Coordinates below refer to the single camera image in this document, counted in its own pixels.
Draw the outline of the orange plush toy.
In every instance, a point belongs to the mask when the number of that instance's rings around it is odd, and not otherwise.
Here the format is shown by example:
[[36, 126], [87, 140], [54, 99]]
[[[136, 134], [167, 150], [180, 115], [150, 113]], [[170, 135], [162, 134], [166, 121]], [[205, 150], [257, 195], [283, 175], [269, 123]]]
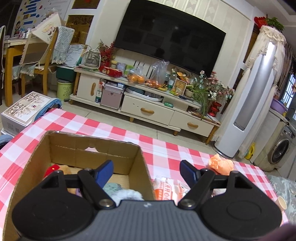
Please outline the orange plush toy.
[[230, 172], [234, 170], [234, 164], [232, 160], [223, 159], [219, 154], [215, 154], [209, 159], [208, 165], [221, 175], [230, 175]]

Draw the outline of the black television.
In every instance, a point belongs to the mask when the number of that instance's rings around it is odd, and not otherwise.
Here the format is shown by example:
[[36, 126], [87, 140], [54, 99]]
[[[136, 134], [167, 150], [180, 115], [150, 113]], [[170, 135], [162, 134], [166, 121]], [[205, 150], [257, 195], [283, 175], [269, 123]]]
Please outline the black television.
[[114, 45], [209, 75], [225, 35], [214, 25], [178, 9], [154, 1], [130, 1]]

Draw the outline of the purple plastic basin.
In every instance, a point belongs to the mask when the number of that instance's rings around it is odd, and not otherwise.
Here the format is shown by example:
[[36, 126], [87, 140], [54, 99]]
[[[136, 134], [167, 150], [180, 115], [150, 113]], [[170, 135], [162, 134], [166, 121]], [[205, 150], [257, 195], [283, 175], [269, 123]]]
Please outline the purple plastic basin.
[[287, 111], [287, 107], [277, 99], [273, 99], [271, 102], [271, 109], [283, 115]]

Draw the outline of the bag of oranges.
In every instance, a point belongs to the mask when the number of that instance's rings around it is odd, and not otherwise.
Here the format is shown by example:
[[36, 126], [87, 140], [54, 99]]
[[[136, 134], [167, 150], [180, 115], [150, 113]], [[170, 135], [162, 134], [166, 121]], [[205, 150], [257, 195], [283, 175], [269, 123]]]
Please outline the bag of oranges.
[[143, 67], [137, 66], [135, 69], [131, 69], [128, 72], [127, 79], [131, 83], [144, 84], [146, 82], [146, 77], [143, 74]]

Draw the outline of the cardboard box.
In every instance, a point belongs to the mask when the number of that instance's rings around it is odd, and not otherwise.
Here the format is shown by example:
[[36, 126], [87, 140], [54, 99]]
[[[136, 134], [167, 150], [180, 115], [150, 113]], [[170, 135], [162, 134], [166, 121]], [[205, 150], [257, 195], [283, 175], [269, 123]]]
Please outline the cardboard box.
[[106, 160], [114, 164], [112, 182], [125, 189], [141, 193], [143, 199], [154, 200], [151, 177], [140, 146], [105, 138], [75, 135], [73, 133], [47, 131], [33, 147], [28, 160], [21, 167], [8, 168], [5, 177], [14, 185], [6, 214], [1, 214], [3, 225], [1, 240], [17, 240], [11, 213], [15, 205], [44, 178], [52, 164], [69, 166], [71, 173], [80, 169], [95, 169]]

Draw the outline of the light blue fuzzy slipper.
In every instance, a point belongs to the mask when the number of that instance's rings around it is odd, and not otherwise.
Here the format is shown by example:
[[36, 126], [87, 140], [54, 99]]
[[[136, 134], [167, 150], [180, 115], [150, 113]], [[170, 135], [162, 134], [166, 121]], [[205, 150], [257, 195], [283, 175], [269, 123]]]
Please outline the light blue fuzzy slipper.
[[116, 206], [119, 206], [120, 202], [123, 200], [135, 200], [135, 201], [144, 200], [141, 193], [132, 189], [118, 190], [114, 192], [110, 197], [115, 202]]

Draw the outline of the orange tissue pack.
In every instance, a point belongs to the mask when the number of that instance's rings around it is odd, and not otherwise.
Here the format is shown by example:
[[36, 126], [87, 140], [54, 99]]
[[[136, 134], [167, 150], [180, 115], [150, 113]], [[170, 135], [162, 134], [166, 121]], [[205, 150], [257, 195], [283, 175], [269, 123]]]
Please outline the orange tissue pack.
[[179, 180], [157, 176], [153, 181], [153, 188], [156, 200], [173, 200], [175, 205], [189, 192], [187, 184]]

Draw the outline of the cream tv cabinet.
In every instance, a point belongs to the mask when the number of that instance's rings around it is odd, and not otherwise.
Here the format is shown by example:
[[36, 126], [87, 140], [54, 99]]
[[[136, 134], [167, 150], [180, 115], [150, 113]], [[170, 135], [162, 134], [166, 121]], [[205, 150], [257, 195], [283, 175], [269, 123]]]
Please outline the cream tv cabinet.
[[[185, 130], [206, 137], [209, 143], [220, 123], [206, 116], [199, 116], [195, 109], [200, 109], [200, 104], [195, 101], [182, 100], [173, 96], [168, 91], [149, 88], [145, 85], [129, 82], [123, 77], [113, 78], [99, 71], [88, 71], [75, 68], [76, 79], [74, 92], [70, 96], [71, 102], [81, 102], [122, 114], [134, 120], [167, 128], [176, 136]], [[119, 109], [112, 109], [100, 104], [104, 85], [110, 84], [124, 89]]]

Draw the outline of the capybara plush strawberry hood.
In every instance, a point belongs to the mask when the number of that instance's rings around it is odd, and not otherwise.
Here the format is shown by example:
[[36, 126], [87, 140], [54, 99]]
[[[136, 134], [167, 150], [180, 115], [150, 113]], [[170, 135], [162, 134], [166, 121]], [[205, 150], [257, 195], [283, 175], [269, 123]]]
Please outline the capybara plush strawberry hood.
[[[43, 176], [43, 180], [45, 178], [47, 178], [49, 175], [51, 175], [54, 172], [57, 171], [62, 171], [64, 175], [76, 175], [78, 173], [80, 169], [74, 168], [74, 167], [70, 167], [68, 165], [59, 165], [59, 164], [54, 164], [52, 163], [51, 166], [48, 167], [48, 169], [46, 170], [44, 176]], [[67, 181], [65, 181], [66, 186], [67, 186], [67, 191], [71, 194], [75, 194], [77, 195], [77, 189], [76, 188], [70, 188], [70, 184], [67, 183]]]

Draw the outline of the white paper cup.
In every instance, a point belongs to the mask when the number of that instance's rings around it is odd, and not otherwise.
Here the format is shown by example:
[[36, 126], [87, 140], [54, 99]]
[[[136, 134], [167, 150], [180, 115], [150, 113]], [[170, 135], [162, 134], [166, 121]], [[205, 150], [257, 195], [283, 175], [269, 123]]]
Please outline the white paper cup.
[[281, 211], [286, 211], [287, 209], [287, 203], [285, 199], [281, 196], [277, 198], [276, 205], [280, 208]]

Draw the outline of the teal knitted slipper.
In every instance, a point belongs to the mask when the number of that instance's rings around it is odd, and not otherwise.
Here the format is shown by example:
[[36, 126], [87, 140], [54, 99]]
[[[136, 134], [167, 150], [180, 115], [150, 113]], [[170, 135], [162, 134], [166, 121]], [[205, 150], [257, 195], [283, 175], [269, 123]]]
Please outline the teal knitted slipper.
[[118, 183], [106, 183], [103, 187], [103, 190], [108, 194], [111, 195], [114, 192], [122, 190], [122, 186]]

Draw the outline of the framed certificate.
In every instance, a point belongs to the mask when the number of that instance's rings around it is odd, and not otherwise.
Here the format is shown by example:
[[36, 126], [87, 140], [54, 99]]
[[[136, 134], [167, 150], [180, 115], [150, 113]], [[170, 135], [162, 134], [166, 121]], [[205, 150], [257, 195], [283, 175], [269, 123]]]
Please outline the framed certificate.
[[172, 91], [174, 93], [175, 96], [180, 96], [183, 95], [185, 92], [185, 88], [187, 86], [187, 82], [180, 80], [180, 79], [176, 79], [174, 86], [172, 88]]

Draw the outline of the red gift box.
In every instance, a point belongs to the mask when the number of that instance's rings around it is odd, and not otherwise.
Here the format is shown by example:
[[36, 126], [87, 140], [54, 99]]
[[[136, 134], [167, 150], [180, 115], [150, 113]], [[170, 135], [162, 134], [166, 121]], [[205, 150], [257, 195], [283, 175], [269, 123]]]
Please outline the red gift box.
[[111, 67], [103, 66], [101, 71], [102, 71], [103, 74], [106, 74], [106, 75], [114, 77], [114, 78], [118, 78], [118, 77], [122, 76], [122, 71], [121, 70], [113, 69]]

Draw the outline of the silver washing machine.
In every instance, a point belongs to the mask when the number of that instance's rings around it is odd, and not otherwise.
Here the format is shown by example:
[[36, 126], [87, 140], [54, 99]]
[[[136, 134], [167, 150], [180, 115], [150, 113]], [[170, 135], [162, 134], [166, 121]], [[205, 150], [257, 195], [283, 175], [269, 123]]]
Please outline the silver washing machine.
[[295, 129], [283, 115], [270, 109], [254, 143], [250, 162], [267, 172], [279, 169], [293, 151]]

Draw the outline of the pink storage box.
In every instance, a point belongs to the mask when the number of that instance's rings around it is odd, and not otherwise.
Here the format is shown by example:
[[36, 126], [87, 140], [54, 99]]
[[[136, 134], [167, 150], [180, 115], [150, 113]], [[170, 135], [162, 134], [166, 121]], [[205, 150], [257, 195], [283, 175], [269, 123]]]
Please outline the pink storage box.
[[104, 85], [100, 104], [112, 109], [119, 109], [124, 89], [110, 84]]

